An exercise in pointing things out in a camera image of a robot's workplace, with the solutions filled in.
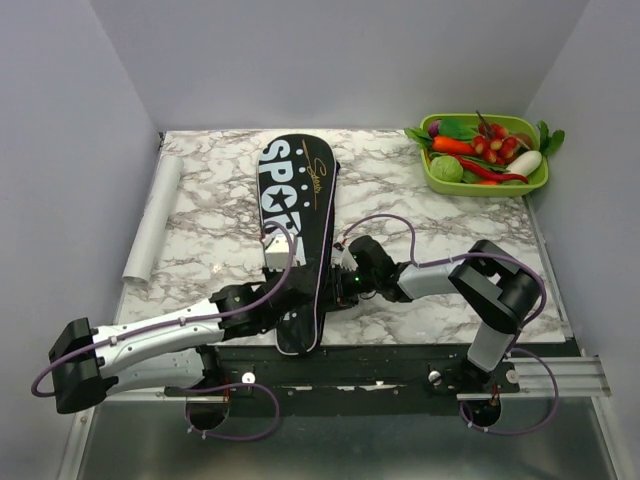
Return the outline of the black sport racket bag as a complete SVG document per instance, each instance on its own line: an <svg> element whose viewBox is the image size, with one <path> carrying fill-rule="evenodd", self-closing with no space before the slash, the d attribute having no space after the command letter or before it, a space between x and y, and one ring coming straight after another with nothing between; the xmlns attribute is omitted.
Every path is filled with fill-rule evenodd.
<svg viewBox="0 0 640 480"><path fill-rule="evenodd" d="M296 262L318 273L313 308L286 313L276 328L276 346L286 356L311 353L321 342L326 313L321 297L331 268L335 192L339 163L323 139L287 134L271 141L257 166L263 241L283 226L297 237Z"/></svg>

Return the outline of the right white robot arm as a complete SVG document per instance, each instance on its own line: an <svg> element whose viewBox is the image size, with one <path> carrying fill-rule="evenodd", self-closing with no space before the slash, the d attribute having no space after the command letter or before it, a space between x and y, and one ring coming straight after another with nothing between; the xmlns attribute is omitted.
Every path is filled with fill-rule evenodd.
<svg viewBox="0 0 640 480"><path fill-rule="evenodd" d="M324 311L350 308L366 294L391 303L459 294L481 319L460 367L460 379L480 392L496 380L496 368L532 318L546 304L541 277L488 240L458 256L425 264L396 262L370 236L333 247Z"/></svg>

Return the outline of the white shuttlecock tube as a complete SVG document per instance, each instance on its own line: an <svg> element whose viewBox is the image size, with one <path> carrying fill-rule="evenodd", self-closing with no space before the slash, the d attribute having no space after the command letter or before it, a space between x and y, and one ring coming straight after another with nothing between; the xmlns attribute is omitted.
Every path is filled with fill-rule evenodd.
<svg viewBox="0 0 640 480"><path fill-rule="evenodd" d="M174 156L162 158L129 252L122 281L125 284L147 284L162 248L168 217L174 206L184 162Z"/></svg>

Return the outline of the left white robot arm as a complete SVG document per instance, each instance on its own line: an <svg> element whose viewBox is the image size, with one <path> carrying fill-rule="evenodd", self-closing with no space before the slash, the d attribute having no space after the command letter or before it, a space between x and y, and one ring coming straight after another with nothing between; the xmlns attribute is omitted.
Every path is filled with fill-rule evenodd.
<svg viewBox="0 0 640 480"><path fill-rule="evenodd" d="M196 304L191 314L175 312L129 326L73 320L48 355L56 411L71 414L101 403L121 382L120 372L145 360L273 330L287 313L315 305L323 283L321 273L299 266L257 286L229 285Z"/></svg>

